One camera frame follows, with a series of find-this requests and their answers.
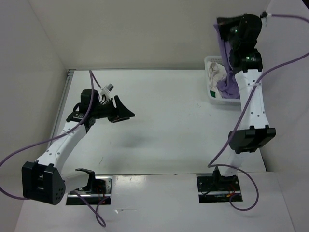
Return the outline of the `purple t shirt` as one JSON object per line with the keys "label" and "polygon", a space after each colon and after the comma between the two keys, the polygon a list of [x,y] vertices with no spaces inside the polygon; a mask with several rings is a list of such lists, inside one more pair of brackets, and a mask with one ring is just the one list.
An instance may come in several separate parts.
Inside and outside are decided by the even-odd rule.
{"label": "purple t shirt", "polygon": [[239,87],[237,85],[234,75],[232,74],[232,68],[230,66],[228,59],[230,52],[230,45],[228,42],[225,42],[221,38],[218,24],[215,23],[213,26],[217,32],[217,39],[222,58],[222,63],[226,71],[226,77],[218,82],[217,88],[223,99],[239,100],[240,99]]}

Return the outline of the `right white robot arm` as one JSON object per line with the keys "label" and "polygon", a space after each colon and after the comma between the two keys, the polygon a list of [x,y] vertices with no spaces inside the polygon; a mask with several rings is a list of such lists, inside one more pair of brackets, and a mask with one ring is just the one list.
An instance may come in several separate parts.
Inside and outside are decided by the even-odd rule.
{"label": "right white robot arm", "polygon": [[212,185],[223,190],[237,174],[237,169],[250,153],[263,147],[276,135],[270,127],[264,108],[262,56],[256,49],[262,20],[253,14],[217,18],[217,31],[224,44],[223,54],[228,59],[232,76],[239,89],[242,119],[236,131],[228,135],[232,156],[223,174],[212,178]]}

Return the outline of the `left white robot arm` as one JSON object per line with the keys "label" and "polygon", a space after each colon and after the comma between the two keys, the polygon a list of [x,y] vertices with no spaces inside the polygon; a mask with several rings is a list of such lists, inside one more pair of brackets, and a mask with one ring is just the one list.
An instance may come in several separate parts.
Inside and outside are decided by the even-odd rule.
{"label": "left white robot arm", "polygon": [[135,114],[127,109],[118,96],[106,103],[99,102],[96,90],[84,89],[80,102],[67,117],[57,139],[34,162],[22,167],[22,189],[26,199],[57,205],[66,193],[81,189],[91,193],[96,189],[95,172],[77,168],[72,174],[62,176],[61,171],[77,144],[86,136],[97,119],[111,123],[129,120]]}

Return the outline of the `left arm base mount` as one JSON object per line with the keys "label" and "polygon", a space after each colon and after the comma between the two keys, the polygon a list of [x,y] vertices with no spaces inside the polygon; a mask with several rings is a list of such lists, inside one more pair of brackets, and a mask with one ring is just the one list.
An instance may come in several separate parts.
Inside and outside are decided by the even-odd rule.
{"label": "left arm base mount", "polygon": [[[91,206],[98,205],[101,201],[101,205],[110,205],[112,176],[97,175],[91,190],[77,188],[75,191]],[[66,205],[86,205],[86,203],[74,191],[71,191],[67,195]]]}

